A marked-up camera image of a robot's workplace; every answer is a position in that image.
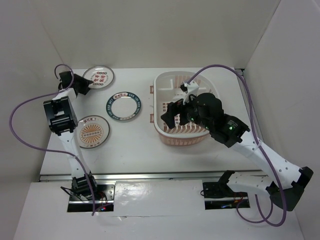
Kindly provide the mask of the white plate red characters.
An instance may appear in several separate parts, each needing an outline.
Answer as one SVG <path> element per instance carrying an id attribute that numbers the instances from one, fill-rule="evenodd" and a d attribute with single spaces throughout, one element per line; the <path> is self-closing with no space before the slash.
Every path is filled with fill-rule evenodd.
<path id="1" fill-rule="evenodd" d="M 108 87 L 115 79 L 115 73 L 111 68 L 99 65 L 87 69 L 82 77 L 92 81 L 90 89 L 98 90 Z"/>

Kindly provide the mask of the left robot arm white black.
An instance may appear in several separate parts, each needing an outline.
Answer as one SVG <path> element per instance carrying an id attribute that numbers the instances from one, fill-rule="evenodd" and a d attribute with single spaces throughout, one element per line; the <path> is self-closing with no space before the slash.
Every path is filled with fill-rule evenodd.
<path id="1" fill-rule="evenodd" d="M 49 129 L 56 134 L 63 146 L 63 152 L 71 169 L 71 188 L 64 189 L 70 196 L 78 199 L 93 200 L 99 193 L 99 187 L 91 170 L 86 164 L 77 139 L 78 119 L 72 102 L 78 94 L 86 95 L 92 81 L 72 71 L 59 73 L 59 93 L 43 102 Z"/>

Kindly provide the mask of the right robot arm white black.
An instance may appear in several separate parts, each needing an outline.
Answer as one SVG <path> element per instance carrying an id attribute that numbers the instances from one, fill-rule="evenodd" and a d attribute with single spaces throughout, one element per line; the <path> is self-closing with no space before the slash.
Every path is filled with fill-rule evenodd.
<path id="1" fill-rule="evenodd" d="M 194 123 L 206 129 L 215 141 L 251 160 L 267 175 L 257 177 L 227 170 L 218 181 L 220 194 L 263 195 L 285 211 L 294 210 L 313 176 L 309 167 L 290 163 L 264 142 L 255 139 L 244 122 L 224 112 L 222 102 L 212 93 L 192 94 L 187 103 L 182 99 L 170 102 L 160 118 L 169 129 L 173 129 L 176 116 L 179 116 L 179 125 Z"/>

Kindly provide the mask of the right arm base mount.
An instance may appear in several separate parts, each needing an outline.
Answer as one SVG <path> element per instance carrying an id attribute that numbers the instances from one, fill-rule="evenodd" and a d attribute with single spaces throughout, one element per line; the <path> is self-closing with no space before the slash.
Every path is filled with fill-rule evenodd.
<path id="1" fill-rule="evenodd" d="M 203 182 L 200 195 L 204 198 L 205 210 L 250 208 L 246 192 L 234 192 L 219 182 Z"/>

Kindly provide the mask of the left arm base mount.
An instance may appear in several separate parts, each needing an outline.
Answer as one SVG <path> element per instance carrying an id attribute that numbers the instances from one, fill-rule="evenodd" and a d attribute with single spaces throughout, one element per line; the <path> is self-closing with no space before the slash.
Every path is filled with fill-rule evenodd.
<path id="1" fill-rule="evenodd" d="M 114 198 L 116 185 L 114 183 L 104 183 L 97 185 L 97 192 L 95 193 L 94 208 L 96 212 L 113 212 Z M 68 213 L 86 213 L 92 212 L 93 201 L 92 196 L 76 195 L 67 190 L 69 193 L 69 200 L 67 206 Z"/>

